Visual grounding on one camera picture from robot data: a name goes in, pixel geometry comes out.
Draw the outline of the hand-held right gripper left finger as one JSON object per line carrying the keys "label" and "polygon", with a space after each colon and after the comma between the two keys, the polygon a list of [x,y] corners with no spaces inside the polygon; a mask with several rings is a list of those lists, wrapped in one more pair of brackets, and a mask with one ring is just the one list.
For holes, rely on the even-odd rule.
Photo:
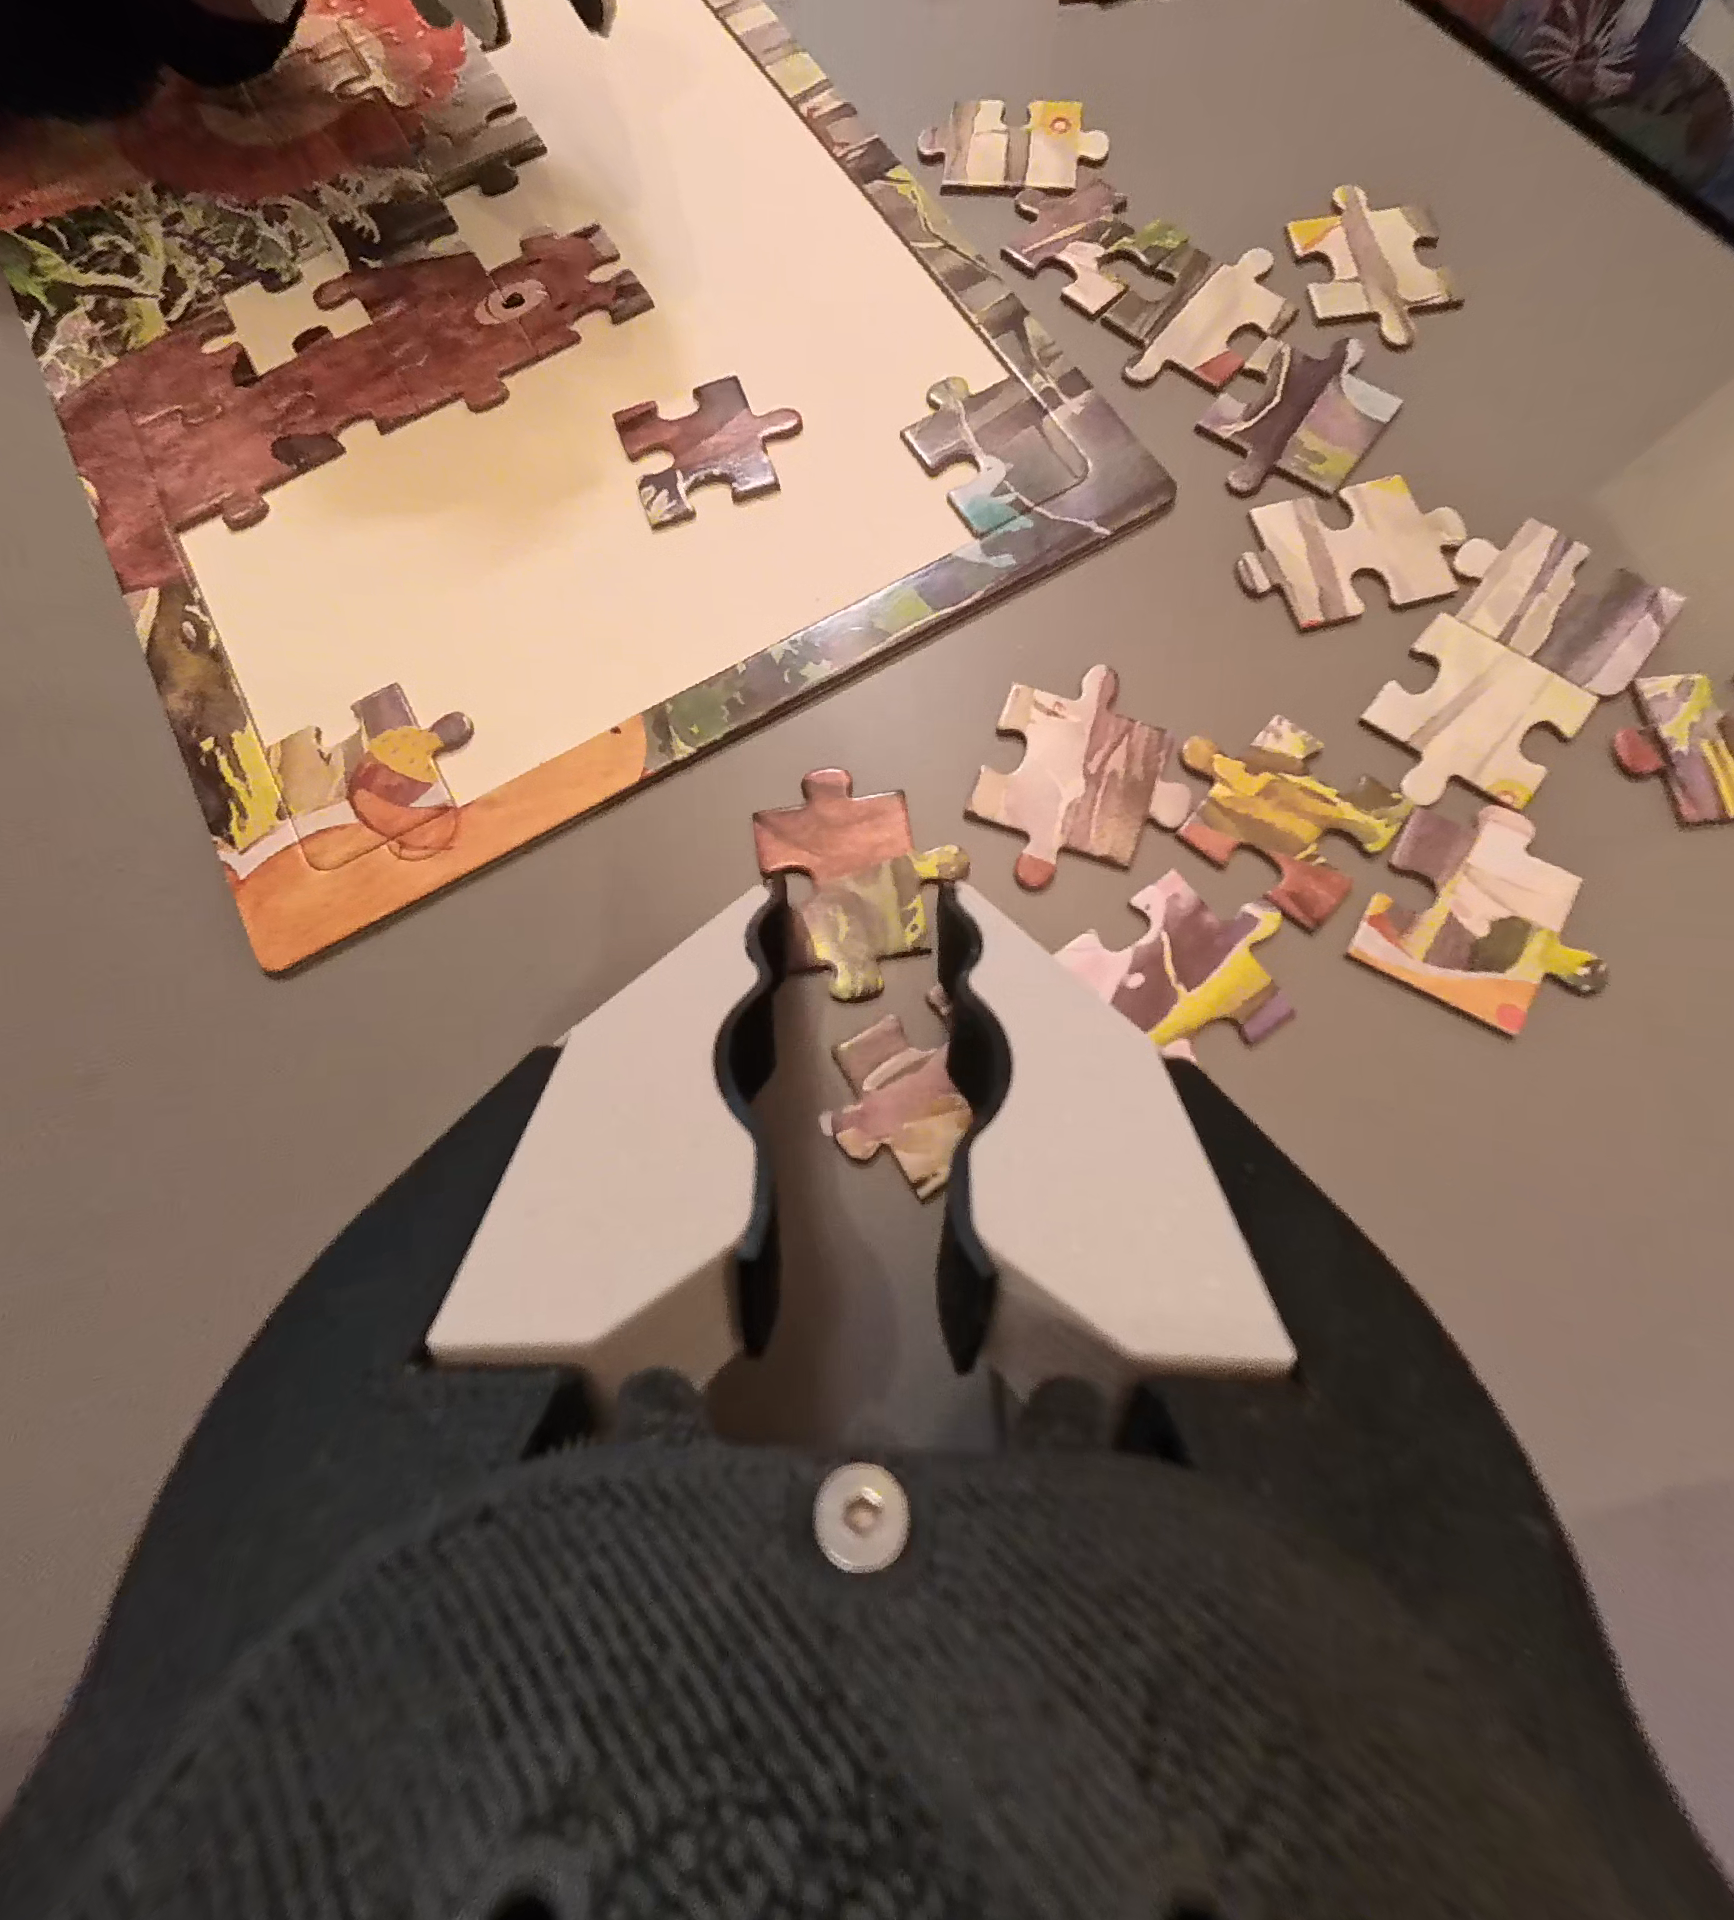
{"label": "hand-held right gripper left finger", "polygon": [[780,1316],[776,1061],[786,898],[757,883],[561,1041],[425,1336],[447,1368],[710,1383]]}

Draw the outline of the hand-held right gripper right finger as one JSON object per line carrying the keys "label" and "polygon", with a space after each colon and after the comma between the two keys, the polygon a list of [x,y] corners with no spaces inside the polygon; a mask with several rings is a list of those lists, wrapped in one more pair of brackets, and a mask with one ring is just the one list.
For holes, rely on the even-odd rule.
{"label": "hand-held right gripper right finger", "polygon": [[1142,1031],[967,881],[939,898],[950,1087],[936,1313],[1004,1383],[1287,1380],[1296,1346]]}

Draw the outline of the pile of puzzle pieces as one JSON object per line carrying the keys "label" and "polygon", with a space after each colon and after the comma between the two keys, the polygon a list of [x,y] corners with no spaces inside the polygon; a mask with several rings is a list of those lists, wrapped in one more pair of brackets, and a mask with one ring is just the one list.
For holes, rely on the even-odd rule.
{"label": "pile of puzzle pieces", "polygon": [[1633,725],[1612,749],[1631,777],[1663,782],[1684,825],[1734,819],[1734,711],[1703,674],[1649,674],[1684,598],[1631,571],[1585,591],[1590,547],[1526,520],[1512,539],[1470,535],[1448,505],[1425,507],[1398,474],[1356,480],[1402,402],[1361,374],[1361,337],[1324,354],[1284,335],[1292,306],[1265,285],[1271,254],[1216,260],[1169,222],[1129,223],[1107,179],[1080,182],[1078,108],[1035,106],[1031,131],[1004,130],[995,100],[955,106],[918,139],[950,190],[1008,190],[1028,222],[1007,247],[1022,271],[1059,265],[1063,296],[1105,317],[1139,350],[1135,385],[1185,372],[1214,392],[1197,429],[1228,446],[1228,490],[1252,499],[1281,475],[1298,496],[1252,503],[1254,543],[1239,587],[1276,595],[1301,631],[1361,618],[1361,578],[1398,608],[1463,593],[1413,648],[1431,685],[1385,683],[1361,722],[1414,756],[1402,786],[1318,779],[1321,742],[1287,715],[1245,749],[1137,723],[1118,708],[1118,675],[1086,669],[1074,694],[1016,683],[998,732],[1021,742],[1014,768],[984,768],[967,816],[1022,838],[1014,878],[1044,889],[1063,851],[1122,866],[1147,824],[1222,866],[1248,849],[1276,870],[1262,900],[1219,919],[1185,875],[1137,896],[1144,940],[1107,947],[1077,935],[1059,959],[1135,1020],[1166,1053],[1230,1021],[1248,1041],[1292,1015],[1265,969],[1262,944],[1284,924],[1324,928],[1352,885],[1323,849],[1338,834],[1431,887],[1409,908],[1375,892],[1349,959],[1504,1037],[1526,1029],[1547,986],[1596,995],[1599,953],[1567,940],[1580,878],[1537,855],[1529,808],[1547,769],[1526,733],[1573,739],[1606,700],[1631,696]]}

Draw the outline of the reddish brown puzzle piece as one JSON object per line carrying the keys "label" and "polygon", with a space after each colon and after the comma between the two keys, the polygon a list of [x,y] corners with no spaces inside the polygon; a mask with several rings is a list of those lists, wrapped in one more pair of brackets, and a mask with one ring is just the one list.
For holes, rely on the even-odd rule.
{"label": "reddish brown puzzle piece", "polygon": [[925,887],[973,871],[958,843],[917,848],[901,790],[858,796],[843,768],[808,772],[799,806],[758,808],[753,824],[758,873],[808,881],[805,900],[786,901],[785,961],[828,971],[841,1001],[880,995],[885,959],[927,952]]}

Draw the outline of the dark brown puzzle piece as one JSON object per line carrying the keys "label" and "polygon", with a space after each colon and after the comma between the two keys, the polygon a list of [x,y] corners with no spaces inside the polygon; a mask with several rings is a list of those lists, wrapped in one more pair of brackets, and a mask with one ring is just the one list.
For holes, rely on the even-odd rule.
{"label": "dark brown puzzle piece", "polygon": [[665,456],[665,465],[638,471],[636,491],[653,529],[696,515],[692,493],[706,484],[726,486],[736,501],[783,487],[771,444],[805,429],[793,405],[757,411],[739,374],[725,374],[692,389],[687,413],[667,413],[645,398],[615,411],[615,435],[636,464]]}

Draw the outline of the orange yellow puzzle piece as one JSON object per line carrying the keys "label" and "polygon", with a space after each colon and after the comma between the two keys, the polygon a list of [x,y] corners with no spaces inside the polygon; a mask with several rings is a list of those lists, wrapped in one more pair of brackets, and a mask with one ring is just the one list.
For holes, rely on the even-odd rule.
{"label": "orange yellow puzzle piece", "polygon": [[475,737],[475,719],[448,709],[421,719],[400,683],[352,702],[354,727],[326,739],[301,727],[270,746],[279,796],[302,858],[336,871],[373,853],[422,859],[459,834],[447,756]]}

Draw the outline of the lion jigsaw puzzle board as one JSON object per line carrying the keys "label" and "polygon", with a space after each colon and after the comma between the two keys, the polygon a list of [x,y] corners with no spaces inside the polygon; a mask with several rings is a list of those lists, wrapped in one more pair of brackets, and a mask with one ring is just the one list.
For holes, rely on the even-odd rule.
{"label": "lion jigsaw puzzle board", "polygon": [[[534,231],[597,226],[655,308],[591,313],[578,344],[270,491],[267,518],[111,554],[246,940],[285,973],[414,901],[755,732],[827,683],[930,637],[1169,512],[1174,480],[1110,400],[950,226],[769,4],[624,4],[607,40],[561,5],[484,52],[544,155],[450,198],[456,252],[493,268]],[[352,301],[231,299],[256,372]],[[739,374],[780,487],[692,491],[653,529],[615,411]],[[1091,478],[977,539],[901,438],[949,376],[1012,378]],[[400,683],[444,756],[448,849],[305,859],[270,747],[329,742]]]}

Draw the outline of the dark teal spot puzzle piece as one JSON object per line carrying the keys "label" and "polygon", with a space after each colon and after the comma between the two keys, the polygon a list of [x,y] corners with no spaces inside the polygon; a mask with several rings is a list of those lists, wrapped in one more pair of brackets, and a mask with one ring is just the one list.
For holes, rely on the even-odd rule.
{"label": "dark teal spot puzzle piece", "polygon": [[1092,462],[1059,416],[1014,378],[977,389],[949,376],[927,389],[927,413],[901,429],[930,475],[968,468],[949,501],[968,534],[1004,534],[1091,478]]}

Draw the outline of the joined brown bear puzzle section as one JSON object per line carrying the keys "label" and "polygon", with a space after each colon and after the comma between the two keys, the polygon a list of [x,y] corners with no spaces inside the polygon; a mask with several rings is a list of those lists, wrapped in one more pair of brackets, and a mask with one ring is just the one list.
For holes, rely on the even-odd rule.
{"label": "joined brown bear puzzle section", "polygon": [[597,223],[524,233],[495,265],[439,252],[347,271],[314,301],[356,304],[365,317],[352,332],[310,328],[256,370],[219,306],[56,404],[113,557],[211,521],[250,529],[273,491],[340,460],[354,425],[390,434],[448,405],[491,411],[509,402],[513,374],[581,344],[581,320],[627,323],[655,309]]}

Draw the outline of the space print puzzle box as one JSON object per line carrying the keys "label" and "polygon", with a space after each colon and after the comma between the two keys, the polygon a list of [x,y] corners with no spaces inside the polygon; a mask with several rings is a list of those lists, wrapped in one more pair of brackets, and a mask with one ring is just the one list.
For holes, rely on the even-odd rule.
{"label": "space print puzzle box", "polygon": [[1734,1],[1419,1],[1734,249]]}

